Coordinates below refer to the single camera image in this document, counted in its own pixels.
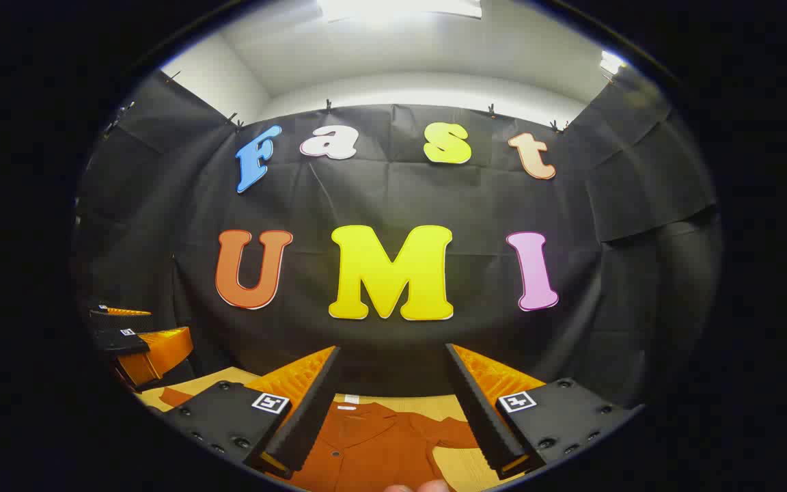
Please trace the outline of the ceiling light panel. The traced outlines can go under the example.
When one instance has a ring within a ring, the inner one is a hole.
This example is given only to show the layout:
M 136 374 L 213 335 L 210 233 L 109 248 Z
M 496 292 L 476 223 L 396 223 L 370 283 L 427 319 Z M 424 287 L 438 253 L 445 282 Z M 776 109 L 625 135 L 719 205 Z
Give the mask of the ceiling light panel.
M 618 54 L 603 50 L 600 52 L 599 68 L 606 76 L 612 77 L 617 75 L 621 69 L 627 68 L 628 63 L 620 58 Z
M 346 18 L 388 18 L 412 13 L 481 18 L 481 0 L 316 0 L 328 22 Z

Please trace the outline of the black backdrop cloth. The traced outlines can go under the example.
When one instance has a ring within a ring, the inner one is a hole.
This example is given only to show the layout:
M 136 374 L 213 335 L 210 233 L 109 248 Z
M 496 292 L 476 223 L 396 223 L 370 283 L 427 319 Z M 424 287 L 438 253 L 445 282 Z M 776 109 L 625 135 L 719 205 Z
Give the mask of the black backdrop cloth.
M 78 304 L 149 311 L 195 348 L 166 382 L 266 374 L 341 349 L 339 393 L 451 393 L 457 344 L 543 381 L 638 405 L 686 367 L 719 276 L 713 186 L 681 117 L 635 82 L 562 133 L 446 106 L 374 104 L 243 127 L 158 74 L 79 186 Z M 390 258 L 452 234 L 449 320 L 335 320 L 336 228 Z

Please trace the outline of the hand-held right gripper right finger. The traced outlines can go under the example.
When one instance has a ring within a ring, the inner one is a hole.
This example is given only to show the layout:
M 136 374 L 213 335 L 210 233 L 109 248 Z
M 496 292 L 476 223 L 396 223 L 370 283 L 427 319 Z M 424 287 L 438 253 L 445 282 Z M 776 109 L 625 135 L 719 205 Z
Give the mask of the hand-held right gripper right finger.
M 642 405 L 613 404 L 572 378 L 545 383 L 456 344 L 445 352 L 447 379 L 500 479 L 568 460 L 642 412 Z

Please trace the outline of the orange jacket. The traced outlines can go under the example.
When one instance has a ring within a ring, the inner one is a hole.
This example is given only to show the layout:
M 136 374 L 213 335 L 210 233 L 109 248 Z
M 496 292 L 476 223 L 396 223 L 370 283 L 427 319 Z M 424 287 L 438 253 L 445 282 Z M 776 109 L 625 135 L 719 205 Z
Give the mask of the orange jacket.
M 455 396 L 334 401 L 303 468 L 288 484 L 309 492 L 382 492 L 442 479 L 451 492 L 499 485 Z

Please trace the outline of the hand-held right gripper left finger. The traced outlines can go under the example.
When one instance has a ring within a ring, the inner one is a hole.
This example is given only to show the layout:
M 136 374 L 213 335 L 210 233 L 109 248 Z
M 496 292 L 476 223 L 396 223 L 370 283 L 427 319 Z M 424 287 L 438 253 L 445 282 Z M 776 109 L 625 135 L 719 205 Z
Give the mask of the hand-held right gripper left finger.
M 162 421 L 235 466 L 290 479 L 324 426 L 340 351 L 330 346 L 250 383 L 219 380 L 163 411 Z

